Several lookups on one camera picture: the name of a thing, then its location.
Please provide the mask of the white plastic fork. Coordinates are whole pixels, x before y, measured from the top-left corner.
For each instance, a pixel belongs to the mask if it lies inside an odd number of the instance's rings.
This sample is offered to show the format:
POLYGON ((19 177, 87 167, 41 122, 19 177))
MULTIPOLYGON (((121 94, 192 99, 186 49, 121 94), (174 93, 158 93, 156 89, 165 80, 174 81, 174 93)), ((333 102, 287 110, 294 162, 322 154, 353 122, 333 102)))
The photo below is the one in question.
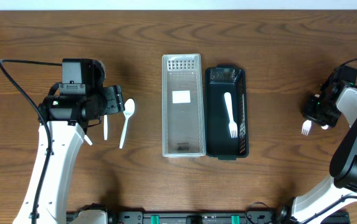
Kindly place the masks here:
POLYGON ((306 120, 302 124, 302 134, 308 136, 312 127, 312 122, 310 120, 306 120))
POLYGON ((232 97, 229 92, 224 93, 224 101, 226 104, 227 114, 229 117, 229 132, 231 138, 237 138, 237 124, 234 121, 233 107, 232 107, 232 97))

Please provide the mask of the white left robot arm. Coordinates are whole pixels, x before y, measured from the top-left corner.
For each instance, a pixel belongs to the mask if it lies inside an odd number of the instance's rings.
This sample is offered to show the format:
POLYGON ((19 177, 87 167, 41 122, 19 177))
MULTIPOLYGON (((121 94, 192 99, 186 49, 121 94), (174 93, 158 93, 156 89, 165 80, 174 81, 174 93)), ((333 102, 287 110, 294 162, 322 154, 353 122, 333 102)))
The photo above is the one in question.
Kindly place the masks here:
POLYGON ((65 58, 62 80, 39 105, 39 144, 29 187, 14 223, 65 223, 74 164, 87 129, 103 125, 125 107, 121 87, 104 87, 105 66, 99 60, 65 58))

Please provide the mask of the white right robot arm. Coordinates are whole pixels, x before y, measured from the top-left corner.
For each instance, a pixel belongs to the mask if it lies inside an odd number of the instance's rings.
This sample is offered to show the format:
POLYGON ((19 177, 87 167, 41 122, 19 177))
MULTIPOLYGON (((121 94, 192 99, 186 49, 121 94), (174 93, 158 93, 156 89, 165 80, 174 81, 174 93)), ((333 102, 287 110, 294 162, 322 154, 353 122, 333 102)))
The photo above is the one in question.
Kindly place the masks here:
POLYGON ((273 223, 321 223, 341 208, 357 202, 357 69, 340 65, 310 96, 303 117, 319 126, 334 128, 340 116, 350 126, 330 162, 329 175, 302 196, 275 213, 273 223))

